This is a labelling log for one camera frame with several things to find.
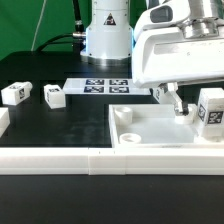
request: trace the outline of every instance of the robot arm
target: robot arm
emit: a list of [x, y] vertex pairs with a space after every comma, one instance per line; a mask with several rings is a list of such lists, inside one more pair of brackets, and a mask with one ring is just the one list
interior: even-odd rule
[[[150, 1], [146, 0], [147, 8], [150, 7]], [[149, 29], [158, 29], [176, 25], [186, 20], [190, 15], [190, 6], [188, 0], [171, 0], [142, 13], [138, 20], [134, 39], [137, 42], [141, 33]]]

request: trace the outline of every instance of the white cube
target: white cube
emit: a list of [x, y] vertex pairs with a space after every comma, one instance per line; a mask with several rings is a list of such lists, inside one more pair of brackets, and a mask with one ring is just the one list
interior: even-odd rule
[[224, 130], [224, 91], [222, 88], [201, 89], [195, 128], [204, 138], [220, 137]]
[[0, 108], [0, 137], [10, 124], [8, 108]]
[[32, 89], [30, 82], [15, 82], [1, 91], [2, 103], [7, 105], [17, 105], [30, 96]]
[[44, 98], [51, 109], [66, 107], [65, 93], [58, 85], [44, 86]]

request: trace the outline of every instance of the black cable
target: black cable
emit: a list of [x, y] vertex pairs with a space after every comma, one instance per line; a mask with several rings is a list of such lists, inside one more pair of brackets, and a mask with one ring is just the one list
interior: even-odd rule
[[81, 13], [80, 13], [78, 0], [73, 0], [73, 8], [74, 8], [74, 14], [75, 14], [75, 30], [77, 32], [83, 32], [84, 26], [81, 19]]
[[54, 41], [59, 40], [59, 39], [62, 39], [62, 38], [67, 38], [67, 37], [73, 37], [72, 33], [61, 34], [61, 35], [58, 35], [56, 37], [53, 37], [50, 40], [48, 40], [47, 42], [45, 42], [44, 44], [42, 44], [41, 46], [39, 46], [36, 49], [36, 51], [42, 51], [49, 44], [61, 43], [61, 42], [54, 42]]
[[46, 43], [51, 43], [51, 42], [53, 42], [55, 40], [59, 40], [59, 39], [66, 38], [66, 37], [73, 37], [73, 34], [72, 33], [61, 34], [61, 35], [58, 35], [56, 37], [51, 38]]
[[38, 51], [38, 52], [40, 52], [40, 51], [42, 51], [45, 47], [47, 47], [48, 45], [56, 45], [56, 44], [80, 44], [80, 43], [78, 43], [78, 42], [74, 42], [74, 41], [60, 41], [60, 42], [49, 42], [49, 43], [45, 43], [45, 44], [42, 44], [41, 46], [39, 46], [38, 48], [37, 48], [37, 50], [36, 51]]

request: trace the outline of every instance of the white block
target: white block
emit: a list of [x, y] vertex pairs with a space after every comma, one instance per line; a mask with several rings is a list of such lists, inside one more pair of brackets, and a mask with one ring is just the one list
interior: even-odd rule
[[89, 149], [90, 175], [124, 175], [125, 155], [114, 149]]
[[0, 148], [0, 175], [88, 173], [88, 148]]
[[222, 88], [201, 89], [195, 129], [204, 138], [220, 137], [224, 130], [224, 91]]
[[8, 108], [0, 108], [0, 137], [3, 135], [9, 124], [10, 120]]
[[17, 105], [30, 96], [33, 88], [30, 82], [15, 82], [1, 91], [2, 103]]
[[51, 109], [66, 107], [65, 93], [58, 85], [44, 86], [44, 98]]

